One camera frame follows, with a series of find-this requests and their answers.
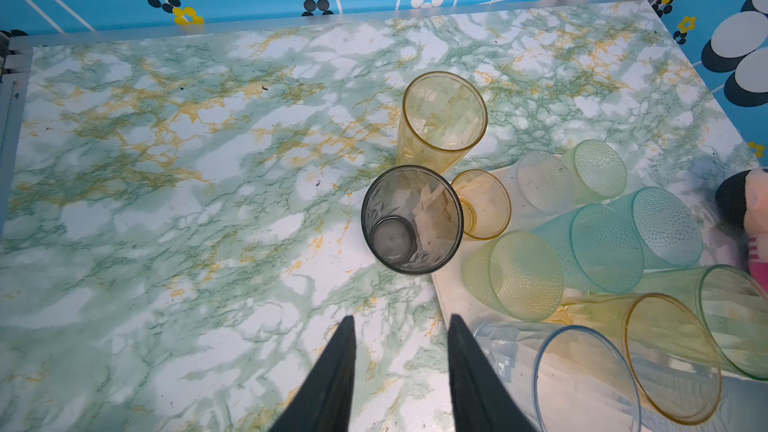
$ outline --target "marble tabletop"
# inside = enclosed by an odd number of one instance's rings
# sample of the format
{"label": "marble tabletop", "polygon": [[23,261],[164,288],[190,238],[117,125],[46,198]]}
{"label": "marble tabletop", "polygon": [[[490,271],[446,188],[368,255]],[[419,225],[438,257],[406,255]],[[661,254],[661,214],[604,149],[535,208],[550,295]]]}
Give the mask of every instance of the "marble tabletop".
{"label": "marble tabletop", "polygon": [[376,262],[366,189],[430,70],[488,104],[454,168],[607,140],[737,260],[756,165],[645,2],[39,48],[0,243],[0,429],[268,430],[345,315],[351,430],[453,430],[429,276]]}

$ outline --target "drinking glass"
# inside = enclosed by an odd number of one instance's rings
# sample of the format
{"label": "drinking glass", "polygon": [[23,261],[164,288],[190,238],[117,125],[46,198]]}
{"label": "drinking glass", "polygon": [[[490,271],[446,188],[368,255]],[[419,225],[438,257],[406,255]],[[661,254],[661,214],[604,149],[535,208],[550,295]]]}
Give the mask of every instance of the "drinking glass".
{"label": "drinking glass", "polygon": [[768,380],[768,295],[730,265],[648,272],[636,292],[662,292],[686,304],[704,324],[723,365]]}
{"label": "drinking glass", "polygon": [[484,322],[475,340],[542,432],[640,430],[638,387],[600,333],[578,325]]}
{"label": "drinking glass", "polygon": [[608,206],[637,228],[646,269],[689,267],[699,261],[704,250],[701,230],[688,207],[672,192],[643,187]]}
{"label": "drinking glass", "polygon": [[493,239],[462,264],[462,280],[477,300],[506,315],[538,322],[557,309],[563,275],[552,248],[526,231]]}
{"label": "drinking glass", "polygon": [[643,274],[643,248],[632,224],[618,212],[590,204],[536,227],[557,253],[566,287],[626,294]]}
{"label": "drinking glass", "polygon": [[408,85],[397,131],[397,165],[446,173],[480,142],[488,111],[480,93],[463,78],[428,72]]}
{"label": "drinking glass", "polygon": [[494,175],[509,192],[515,218],[554,216],[573,205],[571,174],[559,158],[548,152],[529,152],[512,167]]}
{"label": "drinking glass", "polygon": [[453,179],[464,214],[464,233],[489,240],[504,232],[512,216],[509,194],[493,174],[485,170],[467,170]]}
{"label": "drinking glass", "polygon": [[402,274],[428,274],[445,265],[462,241],[456,192],[419,166],[390,168],[362,201],[362,234],[376,258]]}
{"label": "drinking glass", "polygon": [[602,333],[621,350],[648,408],[684,425],[705,422],[720,402],[715,344],[682,302],[665,294],[566,298],[547,320]]}
{"label": "drinking glass", "polygon": [[627,169],[619,154],[605,142],[587,139],[563,154],[573,177],[574,204],[591,204],[619,197],[627,187]]}

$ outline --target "table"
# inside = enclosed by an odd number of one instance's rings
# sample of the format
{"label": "table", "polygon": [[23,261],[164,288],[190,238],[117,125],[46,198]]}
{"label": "table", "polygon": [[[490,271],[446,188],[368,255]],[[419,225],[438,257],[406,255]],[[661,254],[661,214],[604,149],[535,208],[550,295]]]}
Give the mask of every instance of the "table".
{"label": "table", "polygon": [[489,110],[450,172],[586,138],[707,230],[756,166],[644,2],[37,48],[0,242],[0,428],[267,430],[335,324],[351,430],[453,430],[429,276],[376,262],[360,205],[430,70]]}

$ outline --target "clear cup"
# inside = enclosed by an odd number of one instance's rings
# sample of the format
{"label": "clear cup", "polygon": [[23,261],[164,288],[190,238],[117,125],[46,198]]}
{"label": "clear cup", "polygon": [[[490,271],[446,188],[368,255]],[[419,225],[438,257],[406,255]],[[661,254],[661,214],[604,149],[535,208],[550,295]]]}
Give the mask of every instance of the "clear cup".
{"label": "clear cup", "polygon": [[557,253],[566,287],[626,294],[643,274],[638,231],[610,207],[590,204],[577,208],[536,227],[533,233]]}
{"label": "clear cup", "polygon": [[408,85],[397,131],[397,165],[445,174],[480,142],[488,111],[475,87],[448,72],[428,72]]}
{"label": "clear cup", "polygon": [[683,201],[661,187],[643,187],[608,204],[637,228],[646,269],[689,267],[704,250],[701,230]]}
{"label": "clear cup", "polygon": [[626,360],[577,325],[480,324],[475,340],[515,404],[542,432],[640,430],[640,398]]}
{"label": "clear cup", "polygon": [[591,204],[619,197],[627,187],[627,169],[605,142],[587,139],[563,154],[576,186],[574,204]]}
{"label": "clear cup", "polygon": [[513,231],[493,239],[462,264],[462,280],[477,300],[502,314],[538,322],[563,296],[560,262],[540,237]]}
{"label": "clear cup", "polygon": [[515,218],[556,216],[573,205],[571,174],[551,153],[528,152],[512,167],[496,171],[494,175],[509,192]]}
{"label": "clear cup", "polygon": [[636,292],[662,292],[696,313],[726,369],[768,380],[768,295],[730,265],[648,272]]}
{"label": "clear cup", "polygon": [[493,174],[467,170],[453,179],[464,212],[464,233],[479,240],[496,238],[504,232],[512,216],[509,194]]}
{"label": "clear cup", "polygon": [[456,254],[464,219],[456,192],[419,166],[390,168],[362,201],[362,234],[379,261],[401,274],[434,272]]}
{"label": "clear cup", "polygon": [[566,298],[547,322],[593,328],[611,340],[644,406],[683,425],[714,414],[722,392],[715,343],[696,315],[665,294]]}

